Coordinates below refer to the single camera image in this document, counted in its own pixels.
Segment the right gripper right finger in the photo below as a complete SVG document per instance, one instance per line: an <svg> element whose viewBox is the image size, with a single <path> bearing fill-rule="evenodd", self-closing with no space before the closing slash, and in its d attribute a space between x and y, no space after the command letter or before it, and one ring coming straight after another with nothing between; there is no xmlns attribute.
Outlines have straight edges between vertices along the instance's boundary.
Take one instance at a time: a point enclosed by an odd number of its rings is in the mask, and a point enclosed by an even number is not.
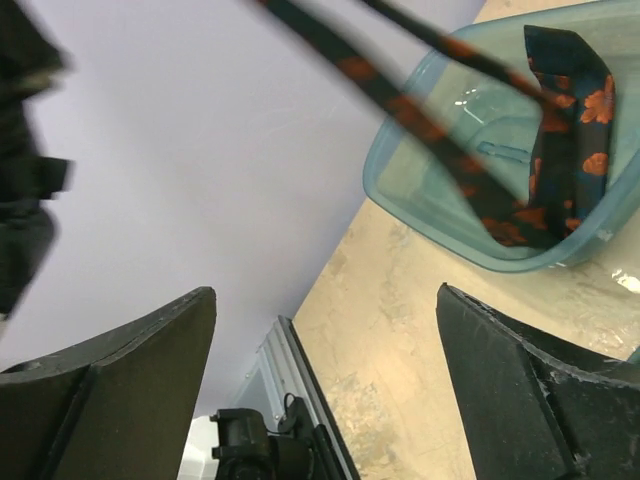
<svg viewBox="0 0 640 480"><path fill-rule="evenodd" d="M639 363L443 284L436 319L479 479L636 479Z"/></svg>

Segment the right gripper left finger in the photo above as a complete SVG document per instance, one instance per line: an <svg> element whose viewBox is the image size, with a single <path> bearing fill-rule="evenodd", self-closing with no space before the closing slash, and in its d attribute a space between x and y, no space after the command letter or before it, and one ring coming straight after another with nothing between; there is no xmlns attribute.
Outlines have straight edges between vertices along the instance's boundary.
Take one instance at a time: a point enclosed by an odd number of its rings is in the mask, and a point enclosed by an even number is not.
<svg viewBox="0 0 640 480"><path fill-rule="evenodd" d="M215 323L199 287L2 371L2 478L177 478Z"/></svg>

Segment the dark orange floral tie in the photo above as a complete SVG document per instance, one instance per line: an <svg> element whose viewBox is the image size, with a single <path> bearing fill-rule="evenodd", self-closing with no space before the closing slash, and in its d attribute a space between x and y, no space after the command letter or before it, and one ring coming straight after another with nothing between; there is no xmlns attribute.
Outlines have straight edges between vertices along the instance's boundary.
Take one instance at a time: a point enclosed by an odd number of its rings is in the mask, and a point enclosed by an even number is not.
<svg viewBox="0 0 640 480"><path fill-rule="evenodd" d="M532 84L505 63L387 1L367 4L448 59L511 87L539 106L529 196L521 201L384 75L369 55L327 22L295 1L258 5L432 154L498 244L548 250L571 235L604 198L616 85L602 58L577 33L525 26L527 60L538 80Z"/></svg>

